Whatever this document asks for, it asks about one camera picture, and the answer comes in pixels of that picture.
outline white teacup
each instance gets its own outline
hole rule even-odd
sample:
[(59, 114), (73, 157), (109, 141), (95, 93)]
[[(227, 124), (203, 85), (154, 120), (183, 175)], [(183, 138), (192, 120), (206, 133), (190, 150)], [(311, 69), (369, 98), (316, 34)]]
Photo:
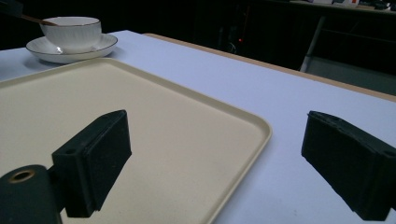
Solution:
[(45, 19), (55, 24), (40, 24), (44, 36), (63, 53), (89, 52), (100, 41), (101, 22), (89, 17), (56, 17)]

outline tan wooden edge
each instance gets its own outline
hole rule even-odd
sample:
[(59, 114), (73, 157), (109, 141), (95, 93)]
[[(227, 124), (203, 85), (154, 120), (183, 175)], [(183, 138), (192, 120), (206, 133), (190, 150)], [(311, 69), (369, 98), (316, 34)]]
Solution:
[(381, 99), (385, 99), (385, 100), (389, 100), (389, 101), (392, 101), (392, 102), (396, 102), (396, 96), (390, 95), (390, 94), (386, 94), (386, 93), (383, 93), (383, 92), (368, 90), (368, 89), (365, 89), (365, 88), (362, 88), (362, 87), (353, 86), (353, 85), (346, 84), (346, 83), (343, 83), (343, 82), (331, 80), (331, 79), (328, 79), (328, 78), (325, 78), (325, 77), (317, 77), (317, 76), (310, 75), (310, 74), (307, 74), (307, 73), (295, 71), (295, 70), (292, 70), (292, 69), (289, 69), (289, 68), (273, 65), (273, 64), (270, 64), (270, 63), (260, 62), (260, 61), (257, 61), (257, 60), (249, 59), (249, 58), (246, 58), (246, 57), (242, 57), (242, 56), (239, 56), (239, 55), (235, 55), (235, 54), (231, 54), (231, 53), (228, 53), (228, 52), (220, 51), (220, 50), (217, 50), (217, 49), (210, 49), (210, 48), (207, 48), (207, 47), (195, 45), (195, 44), (188, 43), (188, 42), (181, 41), (181, 40), (177, 40), (177, 39), (174, 39), (174, 38), (169, 38), (169, 37), (166, 37), (166, 36), (163, 36), (163, 35), (155, 35), (155, 34), (144, 34), (144, 35), (147, 35), (147, 36), (150, 36), (150, 37), (153, 37), (153, 38), (157, 38), (157, 39), (161, 39), (161, 40), (164, 40), (164, 41), (167, 41), (167, 42), (179, 44), (179, 45), (182, 45), (182, 46), (185, 46), (185, 47), (189, 47), (189, 48), (193, 48), (193, 49), (199, 49), (199, 50), (202, 50), (202, 51), (214, 53), (214, 54), (217, 54), (217, 55), (220, 55), (220, 56), (224, 56), (224, 57), (227, 57), (227, 58), (231, 58), (231, 59), (235, 59), (235, 60), (238, 60), (238, 61), (241, 61), (241, 62), (252, 63), (252, 64), (255, 64), (255, 65), (258, 65), (258, 66), (271, 68), (271, 69), (274, 69), (274, 70), (277, 70), (277, 71), (280, 71), (280, 72), (284, 72), (284, 73), (288, 73), (288, 74), (291, 74), (291, 75), (295, 75), (295, 76), (298, 76), (298, 77), (309, 78), (309, 79), (312, 79), (312, 80), (315, 80), (315, 81), (319, 81), (319, 82), (323, 82), (323, 83), (327, 83), (327, 84), (330, 84), (330, 85), (333, 85), (333, 86), (336, 86), (336, 87), (340, 87), (340, 88), (344, 88), (344, 89), (347, 89), (347, 90), (356, 91), (356, 92), (372, 95), (372, 96), (375, 96), (375, 97), (378, 97), (378, 98), (381, 98)]

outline white table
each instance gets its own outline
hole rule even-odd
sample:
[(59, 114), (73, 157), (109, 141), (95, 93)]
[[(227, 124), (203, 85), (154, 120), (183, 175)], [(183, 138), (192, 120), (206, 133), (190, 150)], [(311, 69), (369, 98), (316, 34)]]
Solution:
[[(307, 113), (335, 115), (396, 147), (395, 97), (149, 35), (113, 35), (119, 42), (108, 57), (243, 108), (272, 125), (269, 144), (216, 223), (366, 223), (301, 156)], [(39, 61), (27, 49), (0, 51), (0, 80), (58, 66)], [(391, 211), (385, 223), (395, 222)]]

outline plastic tray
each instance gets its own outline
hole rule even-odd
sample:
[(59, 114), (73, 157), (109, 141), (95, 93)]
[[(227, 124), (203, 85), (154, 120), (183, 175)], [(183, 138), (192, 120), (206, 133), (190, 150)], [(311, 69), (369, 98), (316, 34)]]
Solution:
[(0, 174), (125, 109), (132, 157), (100, 212), (64, 223), (210, 223), (272, 134), (262, 118), (112, 59), (0, 83)]

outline white saucer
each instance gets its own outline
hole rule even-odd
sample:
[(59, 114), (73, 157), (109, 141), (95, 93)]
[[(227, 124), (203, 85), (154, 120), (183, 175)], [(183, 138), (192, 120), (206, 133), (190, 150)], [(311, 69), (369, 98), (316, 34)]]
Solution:
[(26, 48), (36, 57), (52, 63), (76, 63), (92, 58), (105, 57), (116, 47), (118, 39), (114, 35), (102, 34), (102, 37), (92, 50), (82, 53), (67, 54), (46, 37), (39, 37), (27, 43)]

